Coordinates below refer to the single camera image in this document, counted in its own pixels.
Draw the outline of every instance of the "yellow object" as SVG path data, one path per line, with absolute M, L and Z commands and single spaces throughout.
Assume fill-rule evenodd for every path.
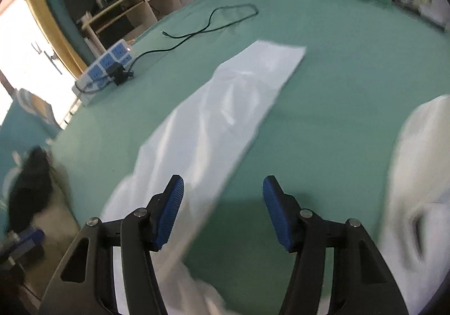
M 61 32 L 46 0 L 25 1 L 42 34 L 51 44 L 61 62 L 73 76 L 79 77 L 86 70 L 86 64 Z

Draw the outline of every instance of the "wooden desk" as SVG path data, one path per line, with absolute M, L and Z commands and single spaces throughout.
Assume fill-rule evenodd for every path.
M 121 14 L 109 20 L 107 23 L 95 27 L 95 23 L 98 24 L 98 21 L 105 14 L 118 6 L 124 6 Z M 179 0 L 117 0 L 90 19 L 84 16 L 82 18 L 82 31 L 86 33 L 98 50 L 103 53 L 106 49 L 98 38 L 98 35 L 121 17 L 126 16 L 134 27 L 134 30 L 124 37 L 126 41 L 129 41 L 142 34 L 164 16 L 180 8 L 181 3 Z

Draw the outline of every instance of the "white cloth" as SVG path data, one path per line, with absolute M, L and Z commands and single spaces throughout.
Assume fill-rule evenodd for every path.
M 419 106 L 404 124 L 388 177 L 381 253 L 418 314 L 450 270 L 450 96 Z M 421 250 L 415 221 L 421 222 Z
M 256 41 L 219 65 L 210 81 L 177 106 L 141 146 L 133 174 L 120 182 L 105 205 L 103 221 L 123 218 L 161 193 L 172 174 L 183 177 L 184 198 L 169 242 L 152 254 L 161 294 L 172 314 L 227 314 L 220 297 L 214 300 L 207 294 L 214 289 L 205 291 L 205 286 L 195 284 L 181 257 L 304 54 L 304 47 Z M 118 252 L 118 309 L 127 314 Z

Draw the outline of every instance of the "green bed sheet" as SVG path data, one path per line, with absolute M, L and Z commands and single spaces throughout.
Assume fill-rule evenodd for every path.
M 377 238 L 395 139 L 411 111 L 450 91 L 447 36 L 388 6 L 358 0 L 196 0 L 150 28 L 133 52 L 169 48 L 213 9 L 260 13 L 136 63 L 136 78 L 82 107 L 53 145 L 80 223 L 98 216 L 132 172 L 139 147 L 221 63 L 258 39 L 306 46 L 220 202 L 184 262 L 243 315 L 276 314 L 294 257 L 277 243 L 262 199 L 274 174 L 301 206 L 328 220 L 359 218 Z M 213 26 L 245 15 L 217 13 Z

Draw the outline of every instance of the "silver bolt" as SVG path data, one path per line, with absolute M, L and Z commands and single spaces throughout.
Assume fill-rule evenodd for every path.
M 98 224 L 100 222 L 100 219 L 97 217 L 91 217 L 90 219 L 88 219 L 86 221 L 86 225 L 88 226 L 95 226 L 96 224 Z
M 350 220 L 348 220 L 348 223 L 350 224 L 350 226 L 353 226 L 353 227 L 361 226 L 361 222 L 359 222 L 359 220 L 357 218 L 351 218 Z
M 136 211 L 134 211 L 134 216 L 136 217 L 143 217 L 147 214 L 147 209 L 145 208 L 138 208 Z
M 309 209 L 304 208 L 300 211 L 300 216 L 302 216 L 303 218 L 311 218 L 312 212 Z

